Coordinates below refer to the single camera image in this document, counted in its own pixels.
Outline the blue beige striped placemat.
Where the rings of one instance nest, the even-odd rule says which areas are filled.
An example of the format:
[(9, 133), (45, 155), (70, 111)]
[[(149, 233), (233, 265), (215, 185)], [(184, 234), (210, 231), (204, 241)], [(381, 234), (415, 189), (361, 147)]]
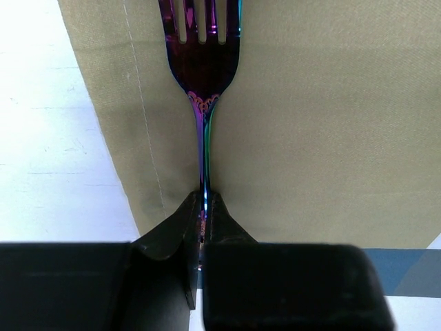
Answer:
[[(198, 187), (156, 1), (61, 1), (140, 233)], [(368, 250), (389, 295), (440, 296), (440, 2), (244, 1), (212, 187), (266, 242)]]

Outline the iridescent rainbow fork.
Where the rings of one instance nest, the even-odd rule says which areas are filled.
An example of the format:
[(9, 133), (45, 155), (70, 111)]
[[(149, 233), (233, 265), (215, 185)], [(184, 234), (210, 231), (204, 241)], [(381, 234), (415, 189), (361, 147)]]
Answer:
[(198, 38), (196, 6), (183, 2), (186, 40), (178, 34), (178, 13), (170, 0), (158, 2), (165, 34), (170, 70), (189, 99), (196, 120), (198, 138), (198, 169), (201, 192), (201, 230), (199, 245), (207, 241), (210, 198), (210, 143), (213, 113), (222, 93), (230, 85), (238, 67), (242, 3), (226, 3), (226, 40), (218, 40), (218, 15), (215, 1), (205, 1), (206, 40)]

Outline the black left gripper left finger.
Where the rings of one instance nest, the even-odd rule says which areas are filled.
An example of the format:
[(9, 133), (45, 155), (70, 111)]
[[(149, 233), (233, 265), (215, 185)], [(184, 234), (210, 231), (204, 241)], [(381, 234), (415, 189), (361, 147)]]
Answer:
[(2, 330), (186, 330), (200, 195), (133, 242), (3, 243)]

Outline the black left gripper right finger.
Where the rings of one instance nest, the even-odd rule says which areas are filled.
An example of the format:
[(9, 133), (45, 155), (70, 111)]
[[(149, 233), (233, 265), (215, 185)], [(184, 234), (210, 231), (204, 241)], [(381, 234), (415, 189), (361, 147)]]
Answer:
[(358, 247), (259, 243), (221, 195), (207, 208), (206, 330), (393, 330), (376, 269)]

